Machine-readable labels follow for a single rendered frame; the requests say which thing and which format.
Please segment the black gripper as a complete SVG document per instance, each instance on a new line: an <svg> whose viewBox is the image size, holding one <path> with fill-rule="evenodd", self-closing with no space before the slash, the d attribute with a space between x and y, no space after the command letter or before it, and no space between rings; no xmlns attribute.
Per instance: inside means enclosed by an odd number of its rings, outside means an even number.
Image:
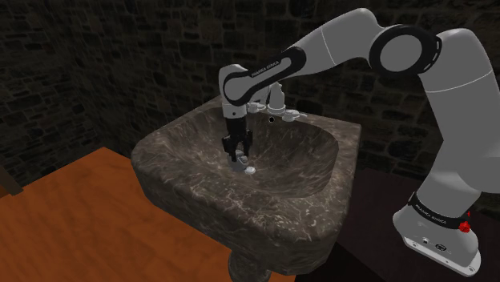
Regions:
<svg viewBox="0 0 500 282"><path fill-rule="evenodd" d="M247 130L246 117L237 119L226 119L228 135L222 138L224 151L228 153L230 160L237 161L236 149L239 143L243 144L244 155L249 156L249 150L253 143L252 130Z"/></svg>

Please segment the small white grey object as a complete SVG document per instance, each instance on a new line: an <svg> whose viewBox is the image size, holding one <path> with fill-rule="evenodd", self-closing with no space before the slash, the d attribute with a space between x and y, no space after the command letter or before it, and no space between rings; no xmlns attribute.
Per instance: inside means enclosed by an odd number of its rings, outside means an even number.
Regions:
<svg viewBox="0 0 500 282"><path fill-rule="evenodd" d="M231 157L228 157L228 164L234 172L243 172L247 175L256 173L256 169L249 165L248 157L245 155L238 155L236 157L236 161L233 161Z"/></svg>

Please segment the dark robot stand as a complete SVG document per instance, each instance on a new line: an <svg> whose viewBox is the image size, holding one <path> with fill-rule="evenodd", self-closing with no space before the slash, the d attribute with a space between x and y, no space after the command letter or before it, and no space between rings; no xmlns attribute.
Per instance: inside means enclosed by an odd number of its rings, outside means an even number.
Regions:
<svg viewBox="0 0 500 282"><path fill-rule="evenodd" d="M500 222L471 210L482 264L464 277L411 250L393 226L419 181L380 171L358 171L349 212L329 259L296 282L500 282Z"/></svg>

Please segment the dark marble pedestal sink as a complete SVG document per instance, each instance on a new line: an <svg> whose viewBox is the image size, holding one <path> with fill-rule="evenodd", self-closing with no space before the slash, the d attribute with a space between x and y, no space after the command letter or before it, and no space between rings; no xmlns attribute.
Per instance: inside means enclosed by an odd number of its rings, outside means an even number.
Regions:
<svg viewBox="0 0 500 282"><path fill-rule="evenodd" d="M213 99L141 139L131 165L156 207L230 249L233 282L268 282L321 266L349 210L361 128L308 114L250 114L247 174L224 151Z"/></svg>

